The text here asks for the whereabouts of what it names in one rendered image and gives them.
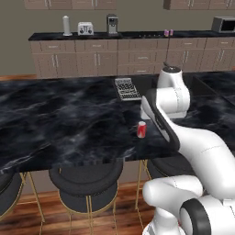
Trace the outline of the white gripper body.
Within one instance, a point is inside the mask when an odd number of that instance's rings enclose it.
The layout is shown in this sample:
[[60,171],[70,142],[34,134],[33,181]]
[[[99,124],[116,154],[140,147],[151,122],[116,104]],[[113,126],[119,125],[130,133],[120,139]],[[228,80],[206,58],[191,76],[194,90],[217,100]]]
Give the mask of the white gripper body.
[[151,107],[147,104],[140,105],[140,117],[143,120],[150,120],[152,118]]

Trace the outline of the red soda can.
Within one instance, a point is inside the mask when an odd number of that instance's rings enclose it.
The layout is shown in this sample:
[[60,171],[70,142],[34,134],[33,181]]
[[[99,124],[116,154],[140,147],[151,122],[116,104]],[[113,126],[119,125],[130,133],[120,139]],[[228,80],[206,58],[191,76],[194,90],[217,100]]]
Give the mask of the red soda can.
[[140,121],[138,123],[137,136],[140,139],[143,139],[146,135],[146,130],[147,130],[147,124],[144,121]]

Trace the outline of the black white patterned drying rack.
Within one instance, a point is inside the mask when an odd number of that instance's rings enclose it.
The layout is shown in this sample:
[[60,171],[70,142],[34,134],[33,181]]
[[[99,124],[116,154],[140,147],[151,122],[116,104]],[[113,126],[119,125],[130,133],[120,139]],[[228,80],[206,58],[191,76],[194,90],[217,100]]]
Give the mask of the black white patterned drying rack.
[[130,78],[116,78],[115,87],[122,101],[141,100],[140,93]]

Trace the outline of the black sink basin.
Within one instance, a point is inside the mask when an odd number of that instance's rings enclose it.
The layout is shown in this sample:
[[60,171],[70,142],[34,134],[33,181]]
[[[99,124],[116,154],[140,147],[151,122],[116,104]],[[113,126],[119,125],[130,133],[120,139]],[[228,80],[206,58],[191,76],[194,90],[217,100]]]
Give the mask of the black sink basin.
[[[134,76],[132,83],[135,84],[140,95],[145,95],[151,88],[156,88],[159,75],[142,75]],[[218,94],[210,88],[207,84],[204,84],[200,79],[194,77],[194,75],[183,75],[183,81],[188,88],[191,98],[218,98]]]

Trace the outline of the black stool with gold legs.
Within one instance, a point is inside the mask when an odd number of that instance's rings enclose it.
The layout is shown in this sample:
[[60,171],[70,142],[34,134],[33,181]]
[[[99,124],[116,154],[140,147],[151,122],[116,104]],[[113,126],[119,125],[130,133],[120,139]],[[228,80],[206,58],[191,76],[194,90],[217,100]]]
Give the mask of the black stool with gold legs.
[[21,197],[26,178],[29,178],[31,188],[37,201],[41,222],[39,233],[42,233],[42,227],[45,223],[43,211],[39,202],[38,192],[36,190],[31,172],[26,173],[4,173],[0,174],[0,221],[13,211]]
[[59,190],[59,198],[69,218],[72,214],[88,217],[90,235],[94,235],[93,217],[113,208],[116,218],[118,179],[123,162],[85,165],[49,170],[52,183]]
[[138,208],[139,203],[141,169],[144,169],[150,180],[182,174],[195,175],[189,162],[182,156],[140,160],[135,208]]

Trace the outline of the beige base cupboard run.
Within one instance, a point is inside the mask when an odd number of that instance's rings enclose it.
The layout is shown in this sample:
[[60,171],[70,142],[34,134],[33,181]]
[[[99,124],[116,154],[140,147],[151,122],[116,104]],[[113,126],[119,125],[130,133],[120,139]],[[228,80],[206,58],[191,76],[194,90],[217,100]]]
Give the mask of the beige base cupboard run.
[[38,40],[39,78],[156,74],[168,63],[190,72],[235,70],[235,37]]

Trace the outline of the black hob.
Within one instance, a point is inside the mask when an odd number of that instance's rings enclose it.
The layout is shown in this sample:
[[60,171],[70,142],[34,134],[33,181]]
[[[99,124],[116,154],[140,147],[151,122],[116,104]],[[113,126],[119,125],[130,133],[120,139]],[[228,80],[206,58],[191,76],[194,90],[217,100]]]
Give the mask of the black hob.
[[164,39],[163,31],[142,31],[130,32],[130,37],[134,39]]

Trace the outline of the grey coffee machine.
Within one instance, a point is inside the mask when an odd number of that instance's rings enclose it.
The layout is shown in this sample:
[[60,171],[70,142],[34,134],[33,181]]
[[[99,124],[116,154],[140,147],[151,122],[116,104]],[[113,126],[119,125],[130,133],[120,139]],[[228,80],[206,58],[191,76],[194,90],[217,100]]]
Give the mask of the grey coffee machine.
[[108,34],[118,33],[118,17],[115,14],[106,16],[106,31]]

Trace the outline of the white toaster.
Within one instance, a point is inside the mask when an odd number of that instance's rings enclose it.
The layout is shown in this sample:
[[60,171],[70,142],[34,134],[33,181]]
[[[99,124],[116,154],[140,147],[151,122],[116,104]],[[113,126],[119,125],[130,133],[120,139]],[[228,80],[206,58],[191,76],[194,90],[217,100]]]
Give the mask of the white toaster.
[[92,22],[79,22],[78,23],[78,35],[79,36],[91,36],[94,34],[94,27]]

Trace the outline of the white paper towel roll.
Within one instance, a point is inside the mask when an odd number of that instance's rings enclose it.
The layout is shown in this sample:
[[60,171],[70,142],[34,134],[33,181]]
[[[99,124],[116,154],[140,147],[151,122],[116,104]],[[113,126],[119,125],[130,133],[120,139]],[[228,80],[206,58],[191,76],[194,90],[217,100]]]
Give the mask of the white paper towel roll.
[[65,37],[70,37],[72,35],[70,29],[70,18],[68,16],[64,16],[62,18],[62,24],[63,24],[63,35]]

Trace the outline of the grey microwave oven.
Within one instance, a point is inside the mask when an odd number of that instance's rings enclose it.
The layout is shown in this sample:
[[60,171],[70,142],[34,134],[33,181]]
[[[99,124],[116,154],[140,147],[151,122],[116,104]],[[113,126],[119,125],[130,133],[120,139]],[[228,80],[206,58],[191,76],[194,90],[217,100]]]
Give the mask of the grey microwave oven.
[[234,33],[235,17],[214,17],[211,29],[218,33]]

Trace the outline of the beige wall cupboard run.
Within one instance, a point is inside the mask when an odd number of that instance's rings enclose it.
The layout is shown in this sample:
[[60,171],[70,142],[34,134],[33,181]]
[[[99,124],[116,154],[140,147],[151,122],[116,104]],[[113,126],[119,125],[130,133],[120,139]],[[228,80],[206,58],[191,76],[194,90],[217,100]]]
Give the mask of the beige wall cupboard run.
[[235,10],[235,0],[163,0],[166,10]]
[[26,9],[115,10],[117,0],[24,0]]

